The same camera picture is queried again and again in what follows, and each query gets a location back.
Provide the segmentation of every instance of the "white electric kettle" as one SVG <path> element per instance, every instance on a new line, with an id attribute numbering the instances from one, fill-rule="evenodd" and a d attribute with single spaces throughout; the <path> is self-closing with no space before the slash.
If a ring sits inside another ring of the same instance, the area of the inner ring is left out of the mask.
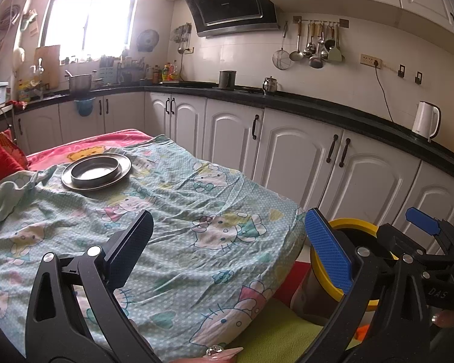
<path id="1" fill-rule="evenodd" d="M 420 101 L 412 131 L 430 142 L 439 133 L 439 127 L 441 127 L 441 109 L 431 103 Z"/>

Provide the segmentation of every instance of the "blue gripper pad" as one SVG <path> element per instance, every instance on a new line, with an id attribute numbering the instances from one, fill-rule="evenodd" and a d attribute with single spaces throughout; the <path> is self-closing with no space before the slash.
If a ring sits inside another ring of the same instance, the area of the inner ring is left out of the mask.
<path id="1" fill-rule="evenodd" d="M 106 253 L 110 291 L 124 286 L 152 234 L 153 217 L 143 210 Z"/>
<path id="2" fill-rule="evenodd" d="M 434 220 L 431 216 L 428 216 L 417 208 L 407 209 L 405 212 L 405 218 L 407 221 L 414 224 L 416 227 L 419 227 L 429 235 L 434 236 L 440 234 L 441 232 L 437 220 Z"/>
<path id="3" fill-rule="evenodd" d="M 331 282 L 347 294 L 353 283 L 351 262 L 334 238 L 330 225 L 317 208 L 312 208 L 306 213 L 304 226 Z"/>

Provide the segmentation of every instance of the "range hood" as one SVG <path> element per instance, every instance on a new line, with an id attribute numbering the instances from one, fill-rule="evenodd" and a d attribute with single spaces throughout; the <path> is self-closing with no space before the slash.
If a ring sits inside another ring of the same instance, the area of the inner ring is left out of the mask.
<path id="1" fill-rule="evenodd" d="M 243 31 L 277 30 L 269 0 L 185 0 L 199 37 Z"/>

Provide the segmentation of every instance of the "light blue polka dot fabric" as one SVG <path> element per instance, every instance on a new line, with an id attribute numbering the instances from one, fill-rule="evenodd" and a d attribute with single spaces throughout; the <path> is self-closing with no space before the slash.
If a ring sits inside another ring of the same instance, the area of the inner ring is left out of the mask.
<path id="1" fill-rule="evenodd" d="M 65 165 L 0 182 L 0 328 L 25 354 L 28 300 L 42 256 L 79 256 L 147 209 L 153 236 L 114 293 L 124 314 L 164 362 L 228 344 L 291 269 L 305 238 L 304 213 L 164 136 L 109 151 L 129 157 L 133 167 L 104 190 L 65 189 Z M 104 343 L 83 289 L 76 294 L 93 337 Z"/>

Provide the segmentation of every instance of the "window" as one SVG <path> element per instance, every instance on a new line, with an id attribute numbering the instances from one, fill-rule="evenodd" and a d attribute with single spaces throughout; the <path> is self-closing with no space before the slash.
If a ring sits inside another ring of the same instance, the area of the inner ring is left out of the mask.
<path id="1" fill-rule="evenodd" d="M 128 45 L 135 0 L 51 0 L 42 46 L 66 57 L 119 56 Z"/>

